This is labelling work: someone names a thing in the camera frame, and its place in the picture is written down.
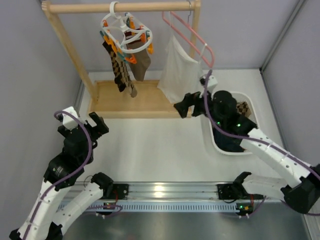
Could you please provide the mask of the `white round clip hanger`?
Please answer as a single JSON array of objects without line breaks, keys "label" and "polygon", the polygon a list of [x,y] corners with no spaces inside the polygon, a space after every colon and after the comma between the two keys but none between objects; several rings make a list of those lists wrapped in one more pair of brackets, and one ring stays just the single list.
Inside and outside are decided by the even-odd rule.
[{"label": "white round clip hanger", "polygon": [[123,62],[136,64],[137,53],[154,53],[153,33],[130,12],[116,13],[118,3],[110,3],[109,13],[100,22],[100,35]]}]

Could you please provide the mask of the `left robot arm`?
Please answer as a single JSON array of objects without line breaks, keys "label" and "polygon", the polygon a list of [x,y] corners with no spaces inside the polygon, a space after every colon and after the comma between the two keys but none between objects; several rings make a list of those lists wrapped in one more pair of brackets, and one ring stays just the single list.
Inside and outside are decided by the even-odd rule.
[{"label": "left robot arm", "polygon": [[104,119],[96,112],[88,116],[95,125],[81,119],[72,106],[54,113],[61,122],[57,131],[64,138],[62,150],[48,163],[32,210],[22,226],[11,231],[11,240],[61,240],[78,217],[94,209],[94,202],[119,199],[121,186],[98,172],[73,200],[59,209],[85,166],[93,162],[98,139],[109,132]]}]

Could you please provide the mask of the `plain brown sock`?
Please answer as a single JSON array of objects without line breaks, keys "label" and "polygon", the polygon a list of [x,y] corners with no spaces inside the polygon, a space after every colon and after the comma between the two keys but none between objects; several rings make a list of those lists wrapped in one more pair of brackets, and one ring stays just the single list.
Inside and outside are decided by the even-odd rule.
[{"label": "plain brown sock", "polygon": [[[143,45],[144,43],[140,39],[137,39],[135,41],[129,42],[126,47],[128,49],[137,49],[142,47]],[[146,71],[151,64],[150,56],[148,55],[146,49],[136,52],[133,55],[136,59],[136,63],[129,63],[130,70],[136,81],[143,82],[145,79]]]}]

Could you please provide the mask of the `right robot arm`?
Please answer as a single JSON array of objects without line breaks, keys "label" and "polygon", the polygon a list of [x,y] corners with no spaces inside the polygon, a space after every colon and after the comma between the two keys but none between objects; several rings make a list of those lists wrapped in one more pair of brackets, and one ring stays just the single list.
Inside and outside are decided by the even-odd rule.
[{"label": "right robot arm", "polygon": [[175,120],[113,120],[85,167],[119,181],[232,181],[232,198],[263,195],[309,214],[320,175],[237,112],[228,91],[187,93]]}]

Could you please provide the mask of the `dark brown argyle sock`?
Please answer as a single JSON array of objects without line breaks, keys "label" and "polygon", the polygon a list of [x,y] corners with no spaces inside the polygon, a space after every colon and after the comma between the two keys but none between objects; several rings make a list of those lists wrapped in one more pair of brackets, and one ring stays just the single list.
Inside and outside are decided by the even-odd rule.
[{"label": "dark brown argyle sock", "polygon": [[114,83],[117,85],[119,92],[123,92],[126,88],[130,87],[131,79],[127,70],[126,64],[117,56],[112,49],[111,45],[103,42],[102,46],[108,52],[111,60],[112,71],[114,74]]}]

